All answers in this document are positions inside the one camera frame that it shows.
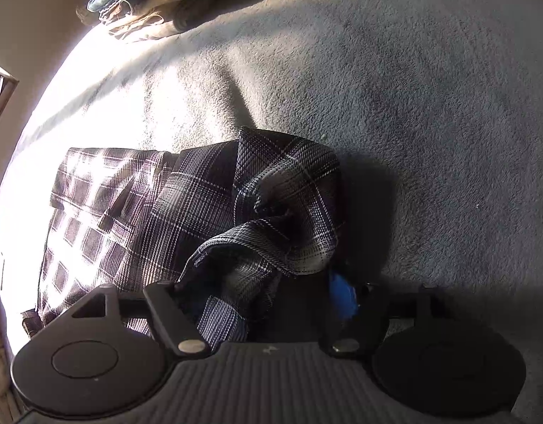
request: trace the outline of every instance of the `ribbed gray surface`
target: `ribbed gray surface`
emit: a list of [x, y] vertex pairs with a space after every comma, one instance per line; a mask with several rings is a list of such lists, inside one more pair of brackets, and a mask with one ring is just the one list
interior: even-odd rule
[[[317, 344], [225, 343], [205, 360], [178, 365], [163, 389], [104, 424], [443, 423], [381, 392], [353, 361], [335, 360]], [[36, 413], [22, 424], [56, 424]], [[517, 423], [509, 413], [478, 423]]]

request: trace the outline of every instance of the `wall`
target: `wall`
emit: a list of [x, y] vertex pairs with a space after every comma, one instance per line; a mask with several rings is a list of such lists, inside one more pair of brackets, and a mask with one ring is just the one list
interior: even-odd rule
[[14, 147], [63, 59], [85, 34], [84, 0], [0, 0], [0, 66], [19, 80], [0, 118], [0, 183]]

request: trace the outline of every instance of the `plaid fabric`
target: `plaid fabric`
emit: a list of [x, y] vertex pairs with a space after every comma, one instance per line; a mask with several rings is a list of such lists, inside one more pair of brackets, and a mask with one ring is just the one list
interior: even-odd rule
[[339, 190], [329, 148], [272, 131], [179, 155], [72, 148], [52, 190], [38, 314], [46, 325], [103, 283], [135, 292], [173, 280], [207, 342], [243, 340], [282, 275], [333, 257]]

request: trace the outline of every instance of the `gray blanket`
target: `gray blanket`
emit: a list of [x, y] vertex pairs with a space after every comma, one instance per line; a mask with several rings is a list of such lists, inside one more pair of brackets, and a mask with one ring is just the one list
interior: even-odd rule
[[354, 278], [443, 287], [523, 352], [514, 411], [543, 423], [542, 0], [227, 0], [133, 46], [95, 28], [1, 186], [8, 310], [34, 299], [68, 147], [179, 151], [242, 125], [332, 146]]

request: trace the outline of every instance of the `metal screw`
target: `metal screw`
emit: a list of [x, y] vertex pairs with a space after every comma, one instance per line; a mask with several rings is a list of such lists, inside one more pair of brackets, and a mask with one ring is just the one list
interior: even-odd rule
[[185, 340], [181, 341], [177, 348], [185, 354], [199, 354], [204, 351], [207, 345], [201, 340]]
[[354, 338], [344, 338], [333, 343], [333, 350], [338, 354], [356, 352], [360, 349], [360, 343]]

